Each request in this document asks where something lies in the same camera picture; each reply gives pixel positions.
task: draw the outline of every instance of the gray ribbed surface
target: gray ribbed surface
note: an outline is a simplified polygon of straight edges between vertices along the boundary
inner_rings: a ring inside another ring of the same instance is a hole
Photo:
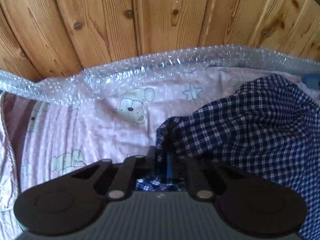
[[[103,215],[81,232],[61,237],[24,233],[18,240],[254,240],[226,225],[208,203],[187,192],[134,192],[127,201],[107,206]],[[301,240],[290,235],[279,240]]]

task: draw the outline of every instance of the wooden floor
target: wooden floor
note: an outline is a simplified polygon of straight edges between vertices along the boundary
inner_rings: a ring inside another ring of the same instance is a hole
[[[0,68],[39,81],[216,44],[320,60],[313,0],[0,0]]]

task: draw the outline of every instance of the checkered cloth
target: checkered cloth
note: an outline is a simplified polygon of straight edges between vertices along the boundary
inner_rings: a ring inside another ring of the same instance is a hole
[[[272,75],[242,85],[235,95],[172,117],[157,130],[157,170],[167,156],[219,159],[301,194],[308,214],[300,234],[320,239],[320,108],[295,84]],[[182,190],[161,176],[137,181],[138,190]]]

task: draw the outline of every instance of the bubble wrap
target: bubble wrap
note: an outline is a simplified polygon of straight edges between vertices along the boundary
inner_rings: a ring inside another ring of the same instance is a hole
[[[213,46],[155,53],[85,69],[64,78],[38,83],[0,71],[0,90],[25,98],[69,105],[103,99],[116,92],[143,86],[147,80],[165,79],[207,66],[246,67],[295,75],[320,72],[320,63],[267,49]]]

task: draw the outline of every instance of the dark blue plaid cloth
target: dark blue plaid cloth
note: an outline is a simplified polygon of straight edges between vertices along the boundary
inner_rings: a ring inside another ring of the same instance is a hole
[[[272,75],[235,95],[172,117],[157,130],[158,170],[168,155],[219,159],[301,194],[308,214],[300,234],[320,239],[320,108],[295,84]],[[137,190],[183,190],[184,183],[140,179]]]

